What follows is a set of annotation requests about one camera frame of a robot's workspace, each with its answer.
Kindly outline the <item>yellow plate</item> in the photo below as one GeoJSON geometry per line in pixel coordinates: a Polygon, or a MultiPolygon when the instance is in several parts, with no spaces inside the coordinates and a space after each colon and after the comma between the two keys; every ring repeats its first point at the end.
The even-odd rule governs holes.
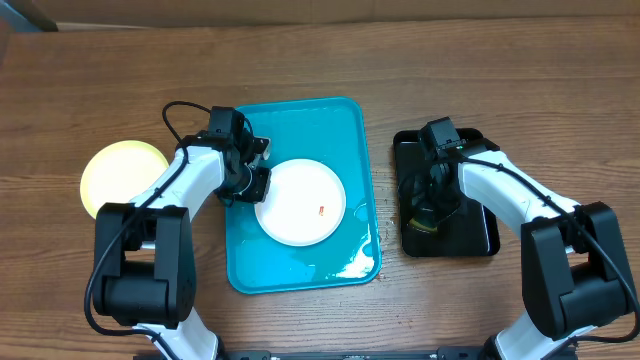
{"type": "Polygon", "coordinates": [[[95,219],[105,203],[129,202],[168,167],[165,156],[151,144],[125,140],[108,145],[91,158],[82,173],[82,204],[95,219]]]}

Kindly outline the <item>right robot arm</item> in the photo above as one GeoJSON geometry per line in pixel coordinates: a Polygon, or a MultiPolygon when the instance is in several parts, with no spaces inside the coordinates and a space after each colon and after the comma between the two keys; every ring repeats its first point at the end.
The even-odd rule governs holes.
{"type": "Polygon", "coordinates": [[[393,140],[401,245],[412,257],[483,257],[506,225],[521,242],[524,313],[481,346],[442,347],[439,359],[572,359],[598,329],[637,315],[619,222],[519,170],[473,128],[449,118],[393,140]]]}

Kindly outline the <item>yellow green sponge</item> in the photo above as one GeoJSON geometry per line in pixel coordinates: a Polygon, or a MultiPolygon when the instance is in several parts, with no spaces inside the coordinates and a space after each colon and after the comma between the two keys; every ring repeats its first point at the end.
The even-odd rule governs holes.
{"type": "Polygon", "coordinates": [[[436,233],[438,231],[438,226],[436,224],[425,219],[411,218],[408,225],[421,232],[436,233]]]}

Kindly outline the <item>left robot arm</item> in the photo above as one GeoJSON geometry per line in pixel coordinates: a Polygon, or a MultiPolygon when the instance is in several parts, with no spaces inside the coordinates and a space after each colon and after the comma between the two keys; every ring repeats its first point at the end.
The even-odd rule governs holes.
{"type": "Polygon", "coordinates": [[[173,162],[143,193],[105,203],[95,227],[84,315],[98,334],[143,335],[166,359],[224,359],[194,307],[192,221],[210,195],[226,207],[264,201],[271,141],[233,107],[207,109],[206,129],[177,139],[173,162]]]}

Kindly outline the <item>white plate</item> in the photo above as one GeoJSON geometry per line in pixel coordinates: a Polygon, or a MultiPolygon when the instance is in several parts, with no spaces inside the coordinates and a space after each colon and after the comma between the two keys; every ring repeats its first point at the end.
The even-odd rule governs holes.
{"type": "Polygon", "coordinates": [[[293,247],[320,243],[339,227],[346,211],[346,191],[326,165],[293,159],[271,169],[265,199],[254,206],[262,230],[293,247]]]}

